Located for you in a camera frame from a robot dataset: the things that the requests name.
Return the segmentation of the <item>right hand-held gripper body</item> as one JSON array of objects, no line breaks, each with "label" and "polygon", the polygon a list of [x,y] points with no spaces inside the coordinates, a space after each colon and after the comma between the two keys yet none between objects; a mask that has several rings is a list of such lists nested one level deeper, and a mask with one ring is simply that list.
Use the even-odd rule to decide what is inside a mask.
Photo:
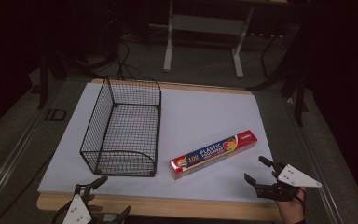
[{"label": "right hand-held gripper body", "polygon": [[322,186],[321,182],[291,164],[272,161],[264,161],[264,164],[273,168],[277,182],[272,185],[254,183],[255,192],[259,198],[289,202],[297,198],[301,188],[320,188]]}]

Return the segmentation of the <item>person's left hand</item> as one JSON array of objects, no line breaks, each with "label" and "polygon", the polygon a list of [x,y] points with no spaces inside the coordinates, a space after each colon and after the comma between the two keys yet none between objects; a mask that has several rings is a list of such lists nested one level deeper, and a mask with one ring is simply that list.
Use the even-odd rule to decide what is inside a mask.
[{"label": "person's left hand", "polygon": [[95,195],[90,195],[89,196],[89,210],[91,212],[102,212],[103,211],[103,206],[100,205],[96,205],[96,204],[90,204],[90,201],[95,199]]}]

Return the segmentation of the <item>white table sheet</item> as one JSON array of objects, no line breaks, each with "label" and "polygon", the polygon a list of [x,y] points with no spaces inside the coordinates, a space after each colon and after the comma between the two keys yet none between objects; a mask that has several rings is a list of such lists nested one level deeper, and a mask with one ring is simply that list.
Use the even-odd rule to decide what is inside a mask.
[{"label": "white table sheet", "polygon": [[[101,86],[89,83],[38,187],[40,193],[72,193],[94,181],[79,150]],[[178,180],[170,160],[250,130],[256,144],[230,158]],[[262,203],[243,175],[271,184],[271,169],[258,161],[271,157],[256,99],[251,94],[162,90],[157,173],[153,177],[111,176],[95,192],[105,195]]]}]

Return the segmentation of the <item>person's right hand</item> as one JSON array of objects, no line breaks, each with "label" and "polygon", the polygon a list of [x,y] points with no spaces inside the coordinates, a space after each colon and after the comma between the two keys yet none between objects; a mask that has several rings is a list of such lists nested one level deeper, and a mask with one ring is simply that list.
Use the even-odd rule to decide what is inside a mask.
[{"label": "person's right hand", "polygon": [[297,196],[289,202],[276,201],[284,224],[306,224],[305,221],[306,189],[301,188]]}]

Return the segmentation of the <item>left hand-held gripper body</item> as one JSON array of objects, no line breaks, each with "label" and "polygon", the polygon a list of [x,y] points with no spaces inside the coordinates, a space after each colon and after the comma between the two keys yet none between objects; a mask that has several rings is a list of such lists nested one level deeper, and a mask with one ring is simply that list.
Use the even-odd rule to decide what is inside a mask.
[{"label": "left hand-held gripper body", "polygon": [[96,212],[90,211],[89,196],[91,191],[90,184],[76,185],[72,200],[62,209],[65,213],[62,224],[114,224],[117,215],[107,214],[99,219]]}]

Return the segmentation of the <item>white metal stand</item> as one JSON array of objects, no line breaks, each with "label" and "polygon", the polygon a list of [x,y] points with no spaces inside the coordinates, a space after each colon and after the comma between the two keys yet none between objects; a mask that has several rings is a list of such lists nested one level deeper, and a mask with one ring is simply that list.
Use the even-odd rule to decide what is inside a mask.
[{"label": "white metal stand", "polygon": [[164,56],[163,70],[165,72],[170,72],[172,68],[172,35],[174,30],[220,35],[236,35],[239,40],[236,47],[231,49],[231,55],[234,63],[236,77],[243,78],[244,72],[242,70],[240,53],[255,8],[250,7],[245,14],[245,19],[243,21],[239,21],[175,14],[173,12],[173,7],[174,0],[170,0],[168,16],[168,37]]}]

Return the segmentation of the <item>black floor bracket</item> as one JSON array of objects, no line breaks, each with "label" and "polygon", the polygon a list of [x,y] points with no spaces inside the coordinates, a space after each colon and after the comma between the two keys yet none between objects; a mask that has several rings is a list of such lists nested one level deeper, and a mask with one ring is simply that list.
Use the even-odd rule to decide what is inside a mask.
[{"label": "black floor bracket", "polygon": [[64,121],[66,115],[66,110],[50,109],[45,116],[45,121]]}]

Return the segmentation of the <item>black wire basket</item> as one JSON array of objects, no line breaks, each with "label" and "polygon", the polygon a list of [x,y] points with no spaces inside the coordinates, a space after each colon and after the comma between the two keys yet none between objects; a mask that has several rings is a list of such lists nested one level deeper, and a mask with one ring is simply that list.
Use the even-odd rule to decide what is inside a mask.
[{"label": "black wire basket", "polygon": [[80,155],[96,175],[153,177],[158,166],[160,117],[157,81],[106,78]]}]

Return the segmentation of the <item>red and blue wrap box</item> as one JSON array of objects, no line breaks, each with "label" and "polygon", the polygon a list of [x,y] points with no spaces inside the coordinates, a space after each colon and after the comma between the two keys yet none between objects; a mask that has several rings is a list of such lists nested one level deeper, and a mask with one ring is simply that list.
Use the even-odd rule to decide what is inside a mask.
[{"label": "red and blue wrap box", "polygon": [[216,143],[170,160],[175,180],[252,148],[258,139],[250,131],[237,133]]}]

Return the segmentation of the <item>metal floor rail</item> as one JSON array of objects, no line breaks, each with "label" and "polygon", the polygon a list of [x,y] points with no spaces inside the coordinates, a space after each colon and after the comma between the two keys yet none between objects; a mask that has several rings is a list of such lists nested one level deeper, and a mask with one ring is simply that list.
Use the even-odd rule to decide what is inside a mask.
[{"label": "metal floor rail", "polygon": [[22,132],[16,145],[13,147],[13,149],[4,160],[3,164],[0,166],[0,193],[5,187],[7,181],[10,179],[11,174],[17,166],[17,163],[24,153],[25,148],[28,146],[31,138],[33,137],[38,123],[43,119],[45,113],[45,109],[37,109],[35,111],[35,114],[30,119],[26,129]]},{"label": "metal floor rail", "polygon": [[300,142],[298,150],[292,149],[291,158],[299,168],[304,168],[313,178],[322,183],[319,189],[308,189],[306,199],[306,220],[308,224],[343,224],[334,199],[334,177],[330,174],[336,168],[328,156],[335,156],[337,144],[318,109],[306,103],[306,111],[300,112],[301,122],[295,118],[295,100],[284,99],[284,105],[294,126],[295,137]]}]

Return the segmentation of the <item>black stand leg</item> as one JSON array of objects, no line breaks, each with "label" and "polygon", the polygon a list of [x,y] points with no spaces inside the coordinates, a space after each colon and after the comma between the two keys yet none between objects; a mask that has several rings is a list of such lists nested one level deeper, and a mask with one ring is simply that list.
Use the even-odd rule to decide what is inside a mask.
[{"label": "black stand leg", "polygon": [[39,109],[42,109],[48,100],[48,61],[47,53],[43,50],[40,57],[40,88]]},{"label": "black stand leg", "polygon": [[295,107],[295,118],[297,124],[302,127],[302,111],[303,111],[303,102],[305,94],[307,74],[303,73],[299,76],[297,92],[296,92],[296,107]]}]

